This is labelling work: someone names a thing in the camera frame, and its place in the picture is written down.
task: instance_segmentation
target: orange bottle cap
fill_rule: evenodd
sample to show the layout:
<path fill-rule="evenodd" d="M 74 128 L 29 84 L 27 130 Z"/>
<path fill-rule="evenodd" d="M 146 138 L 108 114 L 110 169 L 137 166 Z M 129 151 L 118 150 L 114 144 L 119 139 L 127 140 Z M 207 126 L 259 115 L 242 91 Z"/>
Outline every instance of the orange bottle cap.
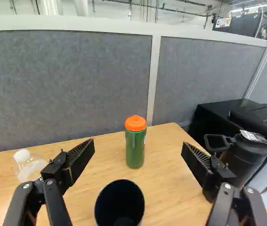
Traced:
<path fill-rule="evenodd" d="M 125 128 L 132 132 L 139 132 L 146 129 L 146 120 L 138 115 L 130 116 L 125 120 Z"/>

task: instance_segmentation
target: bottle handle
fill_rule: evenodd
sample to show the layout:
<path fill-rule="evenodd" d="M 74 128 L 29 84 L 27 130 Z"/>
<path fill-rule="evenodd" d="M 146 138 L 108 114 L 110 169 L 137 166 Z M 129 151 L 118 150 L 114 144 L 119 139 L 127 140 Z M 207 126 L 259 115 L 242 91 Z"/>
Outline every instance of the bottle handle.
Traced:
<path fill-rule="evenodd" d="M 220 153 L 222 151 L 225 151 L 229 149 L 231 145 L 235 142 L 236 141 L 234 138 L 227 137 L 225 135 L 220 135 L 220 134 L 205 134 L 204 135 L 205 147 L 211 153 Z"/>

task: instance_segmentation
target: black cup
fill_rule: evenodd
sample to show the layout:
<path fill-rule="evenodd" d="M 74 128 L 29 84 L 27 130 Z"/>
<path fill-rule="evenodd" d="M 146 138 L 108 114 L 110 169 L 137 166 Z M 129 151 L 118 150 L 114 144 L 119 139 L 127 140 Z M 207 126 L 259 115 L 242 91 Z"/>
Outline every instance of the black cup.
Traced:
<path fill-rule="evenodd" d="M 130 180 L 115 180 L 100 192 L 95 205 L 98 226 L 137 226 L 145 210 L 140 188 Z"/>

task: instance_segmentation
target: clear plastic bottle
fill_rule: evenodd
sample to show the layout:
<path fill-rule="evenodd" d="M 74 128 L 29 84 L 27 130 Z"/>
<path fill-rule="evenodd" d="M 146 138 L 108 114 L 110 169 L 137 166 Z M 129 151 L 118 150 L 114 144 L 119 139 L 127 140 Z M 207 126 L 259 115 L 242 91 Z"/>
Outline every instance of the clear plastic bottle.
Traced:
<path fill-rule="evenodd" d="M 20 182 L 42 181 L 40 171 L 47 166 L 47 161 L 40 155 L 31 154 L 27 149 L 17 151 L 13 158 L 17 163 L 16 176 Z"/>

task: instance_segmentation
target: black water bottle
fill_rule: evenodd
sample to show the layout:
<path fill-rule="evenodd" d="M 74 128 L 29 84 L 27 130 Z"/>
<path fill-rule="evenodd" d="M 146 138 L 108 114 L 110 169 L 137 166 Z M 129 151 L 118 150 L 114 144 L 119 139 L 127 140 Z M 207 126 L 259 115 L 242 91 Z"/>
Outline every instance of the black water bottle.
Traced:
<path fill-rule="evenodd" d="M 204 139 L 209 152 L 222 151 L 220 160 L 237 176 L 232 184 L 238 188 L 248 182 L 267 157 L 267 140 L 258 133 L 240 130 L 234 137 L 206 134 Z"/>

